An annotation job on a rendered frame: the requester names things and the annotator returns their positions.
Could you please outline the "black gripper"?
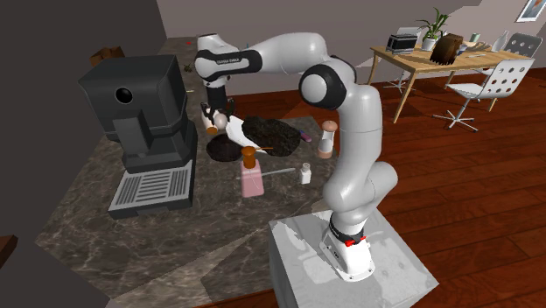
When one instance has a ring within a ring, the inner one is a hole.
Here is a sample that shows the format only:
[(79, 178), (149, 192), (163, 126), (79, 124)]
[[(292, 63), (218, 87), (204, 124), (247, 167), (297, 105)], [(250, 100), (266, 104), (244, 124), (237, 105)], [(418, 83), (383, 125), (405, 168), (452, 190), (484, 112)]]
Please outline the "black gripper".
[(206, 87), (207, 102), (200, 104), (202, 115), (209, 121), (214, 119), (212, 109), (225, 109), (226, 116), (229, 118), (235, 112), (235, 100), (227, 98), (226, 89), (221, 87)]

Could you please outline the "white bottle with orange end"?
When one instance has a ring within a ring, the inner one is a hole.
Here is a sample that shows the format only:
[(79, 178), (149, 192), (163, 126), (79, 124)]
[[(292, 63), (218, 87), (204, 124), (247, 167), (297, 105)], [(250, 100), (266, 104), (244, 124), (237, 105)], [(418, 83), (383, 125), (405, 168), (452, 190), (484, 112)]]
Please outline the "white bottle with orange end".
[(213, 112), (212, 121), (209, 121), (201, 113), (201, 120), (205, 126), (206, 133), (209, 135), (216, 135), (220, 130), (224, 130), (228, 124), (228, 118), (223, 109), (215, 110)]

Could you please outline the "small black round pan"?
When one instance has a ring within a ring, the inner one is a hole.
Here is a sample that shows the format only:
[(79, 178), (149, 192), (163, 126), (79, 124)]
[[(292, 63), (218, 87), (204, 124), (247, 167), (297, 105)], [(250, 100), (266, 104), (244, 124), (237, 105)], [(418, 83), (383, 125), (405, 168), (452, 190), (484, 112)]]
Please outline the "small black round pan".
[(212, 160), (218, 162), (233, 162), (242, 157), (242, 147), (227, 134), (215, 136), (206, 145), (206, 152)]

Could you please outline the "large black round trivet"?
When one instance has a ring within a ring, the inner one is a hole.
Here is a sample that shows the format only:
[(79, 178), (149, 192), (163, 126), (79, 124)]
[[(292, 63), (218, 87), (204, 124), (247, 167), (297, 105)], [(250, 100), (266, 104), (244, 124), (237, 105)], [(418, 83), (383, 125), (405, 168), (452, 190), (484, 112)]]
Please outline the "large black round trivet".
[(286, 122), (247, 116), (241, 125), (244, 136), (275, 157), (288, 157), (300, 144), (300, 132)]

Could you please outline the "black coffee machine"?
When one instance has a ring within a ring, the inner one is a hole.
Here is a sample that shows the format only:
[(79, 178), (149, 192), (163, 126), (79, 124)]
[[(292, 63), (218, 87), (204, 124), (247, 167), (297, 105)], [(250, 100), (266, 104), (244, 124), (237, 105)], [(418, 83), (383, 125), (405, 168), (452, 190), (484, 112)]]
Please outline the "black coffee machine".
[(198, 134), (175, 56), (105, 59), (78, 81), (125, 173), (108, 208), (124, 219), (191, 207)]

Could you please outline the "pink soap dispenser brown pump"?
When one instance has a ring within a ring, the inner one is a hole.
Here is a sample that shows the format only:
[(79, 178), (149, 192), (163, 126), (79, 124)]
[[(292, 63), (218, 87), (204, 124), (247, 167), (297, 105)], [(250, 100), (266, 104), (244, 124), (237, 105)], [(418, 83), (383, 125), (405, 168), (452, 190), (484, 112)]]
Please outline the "pink soap dispenser brown pump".
[(256, 159), (257, 148), (245, 146), (241, 149), (241, 196), (250, 198), (264, 194), (263, 173)]

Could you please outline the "grey thin rod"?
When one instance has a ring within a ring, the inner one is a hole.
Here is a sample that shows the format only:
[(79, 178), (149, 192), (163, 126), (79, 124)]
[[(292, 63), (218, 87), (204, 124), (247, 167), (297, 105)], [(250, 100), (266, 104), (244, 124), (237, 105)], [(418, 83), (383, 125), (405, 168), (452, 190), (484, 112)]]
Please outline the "grey thin rod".
[(261, 179), (263, 175), (294, 172), (294, 171), (295, 171), (295, 168), (285, 168), (281, 170), (267, 171), (263, 173), (260, 169), (256, 169), (256, 168), (246, 169), (245, 167), (243, 167), (241, 170), (241, 175), (239, 177), (236, 177), (236, 179), (241, 179), (241, 180), (249, 179), (250, 181), (252, 181), (255, 179)]

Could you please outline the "white and brown pepper mill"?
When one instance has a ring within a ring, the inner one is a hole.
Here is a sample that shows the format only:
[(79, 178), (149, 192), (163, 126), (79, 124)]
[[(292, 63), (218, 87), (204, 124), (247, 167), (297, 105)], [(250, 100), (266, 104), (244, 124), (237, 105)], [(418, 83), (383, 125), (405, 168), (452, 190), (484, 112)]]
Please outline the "white and brown pepper mill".
[(322, 123), (323, 135), (318, 144), (318, 156), (328, 159), (333, 155), (333, 144), (335, 131), (338, 124), (335, 121), (327, 120)]

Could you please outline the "brown cardboard box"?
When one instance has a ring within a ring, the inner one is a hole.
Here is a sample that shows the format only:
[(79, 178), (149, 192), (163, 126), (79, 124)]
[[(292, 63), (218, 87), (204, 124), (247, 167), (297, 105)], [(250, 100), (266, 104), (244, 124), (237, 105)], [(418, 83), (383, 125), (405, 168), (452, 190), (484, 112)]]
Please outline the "brown cardboard box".
[(103, 47), (101, 50), (93, 54), (89, 61), (91, 63), (92, 67), (95, 67), (98, 65), (101, 61), (105, 59), (111, 59), (111, 58), (123, 58), (124, 52), (123, 49), (120, 46), (115, 47)]

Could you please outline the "wooden dining table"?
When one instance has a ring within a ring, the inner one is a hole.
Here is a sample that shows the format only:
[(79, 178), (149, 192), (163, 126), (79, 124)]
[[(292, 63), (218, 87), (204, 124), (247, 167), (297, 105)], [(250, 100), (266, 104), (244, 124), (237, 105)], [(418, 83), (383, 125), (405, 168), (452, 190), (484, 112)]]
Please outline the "wooden dining table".
[(375, 75), (375, 69), (378, 67), (379, 59), (383, 59), (388, 63), (400, 67), (409, 73), (409, 78), (406, 83), (406, 88), (402, 91), (402, 99), (393, 115), (393, 123), (396, 123), (404, 104), (410, 94), (410, 90), (419, 74), (431, 74), (449, 72), (448, 82), (457, 71), (474, 70), (480, 68), (495, 67), (503, 60), (526, 60), (530, 56), (520, 55), (508, 51), (493, 52), (492, 47), (474, 48), (469, 47), (461, 55), (454, 54), (452, 59), (441, 62), (439, 60), (431, 60), (434, 51), (421, 50), (419, 44), (416, 44), (411, 53), (393, 54), (387, 50), (386, 46), (372, 46), (374, 52), (373, 64), (368, 78), (367, 84), (370, 85)]

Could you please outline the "grey robot stand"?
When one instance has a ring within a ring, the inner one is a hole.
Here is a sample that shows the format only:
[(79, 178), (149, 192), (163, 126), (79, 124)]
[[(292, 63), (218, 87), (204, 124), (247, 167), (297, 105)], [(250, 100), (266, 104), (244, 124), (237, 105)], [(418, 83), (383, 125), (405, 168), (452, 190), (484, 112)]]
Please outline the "grey robot stand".
[(319, 247), (332, 212), (269, 222), (269, 269), (280, 308), (410, 308), (438, 286), (384, 216), (365, 224), (373, 274), (346, 282)]

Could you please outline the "white perforated swivel chair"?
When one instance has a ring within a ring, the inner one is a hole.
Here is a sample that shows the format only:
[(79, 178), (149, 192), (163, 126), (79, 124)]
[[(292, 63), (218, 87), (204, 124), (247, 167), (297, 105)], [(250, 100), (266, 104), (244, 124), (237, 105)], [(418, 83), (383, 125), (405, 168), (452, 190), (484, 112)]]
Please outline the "white perforated swivel chair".
[(448, 130), (460, 123), (473, 132), (477, 132), (478, 129), (468, 124), (468, 122), (473, 122), (474, 119), (462, 117), (468, 103), (471, 100), (493, 99), (494, 105), (495, 100), (510, 96), (522, 82), (534, 62), (534, 59), (505, 59), (492, 70), (486, 82), (482, 85), (475, 83), (449, 84), (450, 89), (465, 98), (465, 103), (456, 115), (447, 110), (448, 116), (433, 115), (433, 117), (450, 120), (451, 123), (447, 126)]

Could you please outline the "grey perforated chair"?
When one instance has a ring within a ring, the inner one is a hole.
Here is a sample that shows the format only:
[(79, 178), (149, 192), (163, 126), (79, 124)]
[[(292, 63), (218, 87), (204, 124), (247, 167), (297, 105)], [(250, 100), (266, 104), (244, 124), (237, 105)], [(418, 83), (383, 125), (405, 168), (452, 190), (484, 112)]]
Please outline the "grey perforated chair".
[(542, 42), (540, 37), (517, 32), (507, 40), (503, 51), (533, 58)]

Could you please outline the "framed wall picture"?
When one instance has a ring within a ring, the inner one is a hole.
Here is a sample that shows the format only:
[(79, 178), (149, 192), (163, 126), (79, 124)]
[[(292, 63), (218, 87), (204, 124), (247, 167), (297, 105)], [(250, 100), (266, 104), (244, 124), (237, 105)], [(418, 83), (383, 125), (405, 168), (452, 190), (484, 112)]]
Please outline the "framed wall picture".
[(515, 22), (535, 22), (545, 6), (546, 0), (528, 0)]

